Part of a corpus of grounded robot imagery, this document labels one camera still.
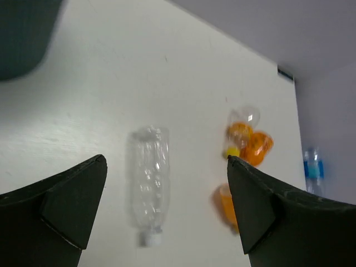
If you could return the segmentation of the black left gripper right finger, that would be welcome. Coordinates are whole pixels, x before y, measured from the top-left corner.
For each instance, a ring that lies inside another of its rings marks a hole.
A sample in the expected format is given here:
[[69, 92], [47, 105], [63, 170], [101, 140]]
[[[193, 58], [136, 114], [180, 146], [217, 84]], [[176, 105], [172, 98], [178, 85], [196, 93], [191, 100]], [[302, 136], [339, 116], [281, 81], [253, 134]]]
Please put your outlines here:
[[251, 266], [354, 266], [355, 206], [310, 194], [242, 159], [228, 182]]

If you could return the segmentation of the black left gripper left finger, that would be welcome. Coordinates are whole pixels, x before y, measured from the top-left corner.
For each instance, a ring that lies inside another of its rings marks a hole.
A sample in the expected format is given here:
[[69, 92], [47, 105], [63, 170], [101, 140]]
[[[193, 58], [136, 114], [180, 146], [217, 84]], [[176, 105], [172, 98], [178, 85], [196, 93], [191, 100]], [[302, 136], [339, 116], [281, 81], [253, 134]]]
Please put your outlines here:
[[107, 177], [96, 155], [1, 195], [1, 266], [77, 266]]

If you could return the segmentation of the orange label plastic bottle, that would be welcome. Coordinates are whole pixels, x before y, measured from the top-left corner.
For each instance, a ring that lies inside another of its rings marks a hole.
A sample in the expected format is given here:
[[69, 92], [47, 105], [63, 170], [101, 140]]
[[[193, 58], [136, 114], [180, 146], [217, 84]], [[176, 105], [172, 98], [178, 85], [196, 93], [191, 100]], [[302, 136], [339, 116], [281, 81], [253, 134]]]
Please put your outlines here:
[[241, 150], [240, 158], [257, 167], [263, 162], [273, 145], [274, 141], [268, 133], [255, 131], [251, 135], [248, 144]]

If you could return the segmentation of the clear bottle yellow cap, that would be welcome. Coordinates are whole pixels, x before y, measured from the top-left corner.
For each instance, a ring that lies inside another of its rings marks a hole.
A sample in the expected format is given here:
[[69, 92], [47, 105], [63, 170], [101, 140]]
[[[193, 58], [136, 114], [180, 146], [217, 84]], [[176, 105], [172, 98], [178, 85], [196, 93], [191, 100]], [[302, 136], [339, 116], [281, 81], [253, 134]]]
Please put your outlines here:
[[228, 125], [225, 130], [223, 155], [240, 156], [241, 151], [247, 147], [254, 128], [260, 121], [260, 110], [252, 105], [244, 105], [231, 110]]

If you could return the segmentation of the clear crushed plastic bottle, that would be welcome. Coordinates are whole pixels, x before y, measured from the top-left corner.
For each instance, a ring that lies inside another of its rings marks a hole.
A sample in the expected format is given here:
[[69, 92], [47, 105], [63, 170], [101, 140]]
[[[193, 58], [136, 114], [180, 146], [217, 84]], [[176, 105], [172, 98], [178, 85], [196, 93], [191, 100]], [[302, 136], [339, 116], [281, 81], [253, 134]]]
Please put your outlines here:
[[170, 204], [169, 131], [150, 125], [127, 142], [127, 211], [140, 248], [160, 245]]

